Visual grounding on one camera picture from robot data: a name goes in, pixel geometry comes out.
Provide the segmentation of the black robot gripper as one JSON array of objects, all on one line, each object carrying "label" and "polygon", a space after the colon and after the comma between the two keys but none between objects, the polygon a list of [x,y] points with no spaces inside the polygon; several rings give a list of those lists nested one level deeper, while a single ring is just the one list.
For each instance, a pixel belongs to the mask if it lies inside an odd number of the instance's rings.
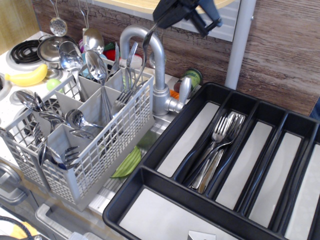
[{"label": "black robot gripper", "polygon": [[[197,7],[200,7],[210,19],[209,23],[204,21],[202,14],[196,10]],[[190,20],[202,37],[223,25],[213,0],[161,0],[152,15],[153,21],[162,29],[167,29],[182,20]]]}]

